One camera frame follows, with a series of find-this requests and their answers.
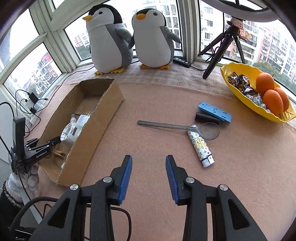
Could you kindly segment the dark sleeve forearm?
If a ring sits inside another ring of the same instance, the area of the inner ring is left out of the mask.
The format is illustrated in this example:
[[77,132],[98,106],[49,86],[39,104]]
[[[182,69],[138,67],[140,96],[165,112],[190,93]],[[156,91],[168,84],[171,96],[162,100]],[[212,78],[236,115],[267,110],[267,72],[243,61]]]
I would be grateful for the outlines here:
[[23,200],[20,194],[16,194],[4,181],[1,191],[1,234],[8,233],[9,228],[18,212],[23,207]]

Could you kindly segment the white gloved left hand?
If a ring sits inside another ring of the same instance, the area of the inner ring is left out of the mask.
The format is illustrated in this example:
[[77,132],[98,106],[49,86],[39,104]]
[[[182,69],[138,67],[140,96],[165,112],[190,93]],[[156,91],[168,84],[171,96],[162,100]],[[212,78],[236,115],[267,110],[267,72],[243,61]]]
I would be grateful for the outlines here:
[[5,188],[10,198],[15,202],[22,204],[23,199],[21,195],[21,189],[26,190],[29,194],[38,194],[39,192],[39,165],[33,164],[25,171],[20,171],[20,177],[23,185],[20,181],[18,174],[11,173],[8,180],[5,182]]

